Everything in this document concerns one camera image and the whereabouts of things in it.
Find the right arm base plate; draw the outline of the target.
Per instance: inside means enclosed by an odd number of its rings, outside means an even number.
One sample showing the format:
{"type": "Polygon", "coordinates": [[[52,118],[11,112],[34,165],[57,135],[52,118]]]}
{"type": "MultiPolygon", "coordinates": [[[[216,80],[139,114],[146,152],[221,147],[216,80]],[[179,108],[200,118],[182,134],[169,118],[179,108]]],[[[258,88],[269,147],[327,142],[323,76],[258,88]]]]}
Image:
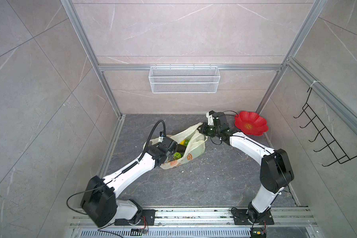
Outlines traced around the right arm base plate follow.
{"type": "Polygon", "coordinates": [[[274,225],[271,209],[258,213],[252,209],[231,208],[235,225],[274,225]]]}

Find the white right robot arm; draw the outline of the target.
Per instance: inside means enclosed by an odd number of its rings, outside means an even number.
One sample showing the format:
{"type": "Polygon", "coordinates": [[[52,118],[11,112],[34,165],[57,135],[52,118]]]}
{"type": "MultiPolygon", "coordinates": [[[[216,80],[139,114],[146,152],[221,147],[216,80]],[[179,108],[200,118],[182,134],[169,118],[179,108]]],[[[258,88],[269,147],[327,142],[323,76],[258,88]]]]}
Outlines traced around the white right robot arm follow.
{"type": "Polygon", "coordinates": [[[230,128],[223,112],[210,111],[206,117],[207,122],[197,129],[201,134],[219,138],[221,142],[241,150],[260,165],[261,186],[248,205],[247,217],[251,224],[262,222],[279,193],[295,177],[286,151],[266,147],[243,132],[230,128]]]}

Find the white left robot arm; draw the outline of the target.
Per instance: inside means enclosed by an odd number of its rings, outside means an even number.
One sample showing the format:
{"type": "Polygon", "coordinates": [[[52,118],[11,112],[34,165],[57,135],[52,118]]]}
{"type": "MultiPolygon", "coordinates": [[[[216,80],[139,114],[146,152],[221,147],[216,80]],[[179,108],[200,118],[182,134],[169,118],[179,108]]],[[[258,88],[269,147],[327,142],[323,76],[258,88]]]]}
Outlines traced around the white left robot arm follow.
{"type": "Polygon", "coordinates": [[[132,199],[119,200],[118,197],[143,174],[161,166],[177,149],[178,143],[166,137],[156,144],[149,143],[138,158],[120,170],[103,178],[92,177],[83,194],[81,208],[99,228],[113,219],[138,224],[142,207],[132,199]]]}

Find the red flower-shaped plastic bowl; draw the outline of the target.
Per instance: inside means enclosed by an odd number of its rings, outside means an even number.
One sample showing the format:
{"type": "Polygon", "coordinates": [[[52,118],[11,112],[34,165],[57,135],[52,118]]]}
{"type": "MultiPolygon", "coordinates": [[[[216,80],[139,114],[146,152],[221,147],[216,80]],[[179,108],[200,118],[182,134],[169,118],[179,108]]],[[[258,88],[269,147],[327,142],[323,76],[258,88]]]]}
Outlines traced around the red flower-shaped plastic bowl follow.
{"type": "Polygon", "coordinates": [[[269,131],[267,120],[255,112],[241,111],[235,116],[234,124],[247,135],[262,136],[269,131]]]}

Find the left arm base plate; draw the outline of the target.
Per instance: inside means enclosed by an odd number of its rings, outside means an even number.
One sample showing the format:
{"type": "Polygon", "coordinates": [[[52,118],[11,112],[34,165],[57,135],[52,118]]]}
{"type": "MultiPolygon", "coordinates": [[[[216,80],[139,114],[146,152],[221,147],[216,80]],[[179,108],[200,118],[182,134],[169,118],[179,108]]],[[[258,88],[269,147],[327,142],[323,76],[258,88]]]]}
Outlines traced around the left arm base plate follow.
{"type": "Polygon", "coordinates": [[[118,219],[115,220],[115,226],[152,226],[154,225],[155,222],[155,214],[156,210],[154,209],[147,209],[143,210],[141,212],[138,212],[134,218],[131,220],[126,220],[126,219],[118,219]]]}

